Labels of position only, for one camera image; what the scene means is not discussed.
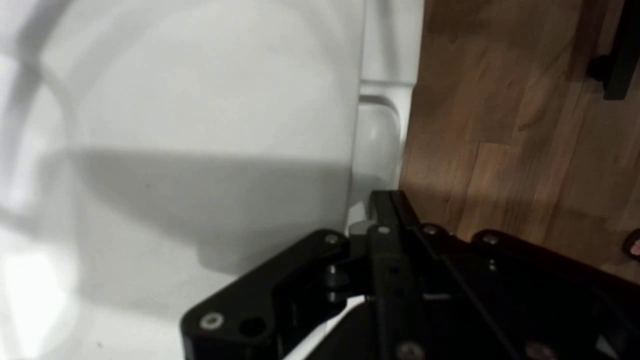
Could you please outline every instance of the wooden surface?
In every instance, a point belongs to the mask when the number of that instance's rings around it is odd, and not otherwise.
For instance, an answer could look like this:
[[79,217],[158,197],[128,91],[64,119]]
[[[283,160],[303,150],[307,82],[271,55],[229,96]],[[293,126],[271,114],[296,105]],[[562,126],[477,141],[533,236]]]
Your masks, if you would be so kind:
[[498,227],[640,280],[640,85],[587,79],[621,0],[429,0],[402,187],[460,238]]

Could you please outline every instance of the screw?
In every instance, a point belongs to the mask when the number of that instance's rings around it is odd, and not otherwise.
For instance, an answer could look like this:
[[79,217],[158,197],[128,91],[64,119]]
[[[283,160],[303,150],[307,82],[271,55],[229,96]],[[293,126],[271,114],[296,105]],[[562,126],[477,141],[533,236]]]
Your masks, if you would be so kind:
[[329,233],[329,236],[324,236],[324,242],[327,242],[327,243],[338,243],[340,238],[338,238],[337,233]]
[[398,346],[398,360],[424,360],[424,350],[417,341],[402,341]]
[[556,351],[543,341],[529,341],[524,351],[530,360],[558,360]]
[[439,227],[436,225],[424,225],[422,232],[429,233],[429,236],[436,236]]
[[498,272],[497,260],[488,260],[488,269]]
[[338,294],[337,292],[329,292],[327,300],[334,304],[334,302],[338,302]]
[[222,327],[222,324],[224,324],[224,315],[221,312],[209,312],[200,320],[200,327],[210,330],[210,332]]
[[327,283],[327,287],[338,287],[342,283],[342,277],[340,277],[338,268],[334,263],[327,268],[324,283]]
[[491,246],[497,246],[498,243],[498,238],[494,233],[487,233],[482,236],[482,242],[491,243]]
[[640,239],[636,239],[631,250],[629,250],[633,256],[640,256]]

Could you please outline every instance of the black object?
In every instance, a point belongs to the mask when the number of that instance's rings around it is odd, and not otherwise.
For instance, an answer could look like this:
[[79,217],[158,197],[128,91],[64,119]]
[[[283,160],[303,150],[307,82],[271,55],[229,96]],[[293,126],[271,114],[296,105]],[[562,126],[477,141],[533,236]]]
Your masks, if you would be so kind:
[[367,300],[311,360],[638,360],[640,287],[523,242],[463,242],[421,224],[402,192],[374,224],[319,230],[182,318],[187,360],[276,360],[351,295]]
[[623,100],[640,60],[640,0],[625,0],[614,48],[590,62],[589,74],[603,82],[607,100]]

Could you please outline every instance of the black metal bracket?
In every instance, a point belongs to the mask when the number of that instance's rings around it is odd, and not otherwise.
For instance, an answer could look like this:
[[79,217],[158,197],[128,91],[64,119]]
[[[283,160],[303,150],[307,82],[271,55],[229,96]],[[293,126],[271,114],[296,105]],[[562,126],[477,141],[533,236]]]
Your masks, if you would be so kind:
[[589,74],[603,82],[607,100],[625,100],[640,60],[640,0],[625,0],[614,48],[589,64]]
[[502,232],[463,242],[374,192],[373,225],[319,230],[182,318],[187,360],[638,360],[640,287]]

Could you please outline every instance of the wooden floor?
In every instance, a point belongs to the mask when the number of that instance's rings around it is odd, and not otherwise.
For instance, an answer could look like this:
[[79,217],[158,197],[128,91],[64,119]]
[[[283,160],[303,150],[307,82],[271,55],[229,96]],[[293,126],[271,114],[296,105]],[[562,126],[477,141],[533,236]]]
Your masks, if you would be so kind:
[[587,62],[621,0],[429,0],[402,187],[460,238],[498,227],[640,281],[640,79],[603,100]]

